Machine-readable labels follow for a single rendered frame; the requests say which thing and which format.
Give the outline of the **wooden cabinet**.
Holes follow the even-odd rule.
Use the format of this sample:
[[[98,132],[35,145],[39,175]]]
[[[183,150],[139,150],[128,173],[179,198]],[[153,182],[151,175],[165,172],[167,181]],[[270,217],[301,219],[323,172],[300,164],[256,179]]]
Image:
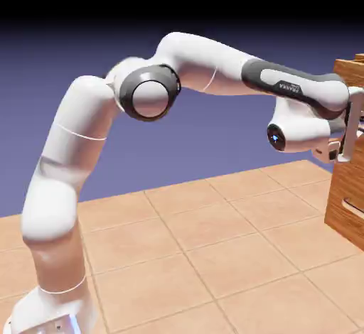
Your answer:
[[[348,85],[364,87],[364,53],[337,59],[333,71]],[[364,135],[356,140],[350,162],[333,168],[324,222],[364,251]]]

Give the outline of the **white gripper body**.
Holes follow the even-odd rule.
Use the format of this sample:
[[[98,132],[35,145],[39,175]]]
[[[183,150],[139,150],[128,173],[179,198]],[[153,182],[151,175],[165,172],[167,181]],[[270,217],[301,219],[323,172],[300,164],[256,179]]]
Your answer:
[[[351,160],[357,139],[357,130],[360,123],[364,89],[362,87],[349,87],[350,111],[347,113],[345,138],[342,141],[342,152],[338,155],[339,163],[347,163]]]

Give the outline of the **wooden drawer front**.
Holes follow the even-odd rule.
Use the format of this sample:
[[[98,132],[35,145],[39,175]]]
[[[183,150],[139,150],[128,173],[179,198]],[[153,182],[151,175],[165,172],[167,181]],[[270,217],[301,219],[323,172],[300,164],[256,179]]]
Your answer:
[[[348,87],[362,87],[364,89],[364,54],[356,55],[355,60],[341,60],[337,59],[334,63],[333,71],[341,76]],[[350,111],[350,102],[348,102],[348,107],[344,113],[345,125],[348,120],[348,115]],[[338,155],[342,152],[342,141],[340,140],[340,147],[338,150]],[[357,130],[357,139],[355,142],[355,149],[351,160],[347,163],[336,163],[343,165],[348,173],[352,176],[363,176],[364,177],[364,100],[362,103],[360,123]]]
[[[342,206],[348,198],[364,210],[364,177],[352,176],[343,165],[335,166],[324,222],[364,252],[364,220]]]

